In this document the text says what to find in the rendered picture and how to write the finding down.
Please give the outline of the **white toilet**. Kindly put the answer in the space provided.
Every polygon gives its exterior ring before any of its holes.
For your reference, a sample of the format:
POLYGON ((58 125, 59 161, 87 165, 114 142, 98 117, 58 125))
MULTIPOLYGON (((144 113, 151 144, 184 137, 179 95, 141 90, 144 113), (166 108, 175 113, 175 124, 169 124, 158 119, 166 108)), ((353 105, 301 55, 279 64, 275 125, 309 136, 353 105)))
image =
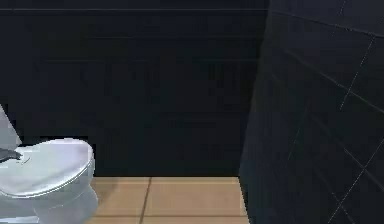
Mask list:
POLYGON ((98 207, 94 170, 83 140, 24 146, 0 105, 0 224, 86 224, 98 207))

